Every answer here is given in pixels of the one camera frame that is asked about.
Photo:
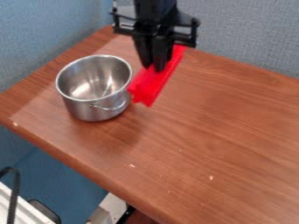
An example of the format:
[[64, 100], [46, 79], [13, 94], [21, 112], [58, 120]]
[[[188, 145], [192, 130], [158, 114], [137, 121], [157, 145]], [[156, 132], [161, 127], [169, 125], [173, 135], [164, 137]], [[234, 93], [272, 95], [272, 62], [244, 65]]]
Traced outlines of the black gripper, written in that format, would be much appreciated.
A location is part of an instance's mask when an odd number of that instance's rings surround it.
[[177, 0], [133, 0], [128, 6], [113, 0], [110, 15], [114, 33], [133, 36], [141, 65], [148, 68], [153, 63], [156, 72], [172, 58], [173, 43], [197, 45], [200, 20], [178, 10]]

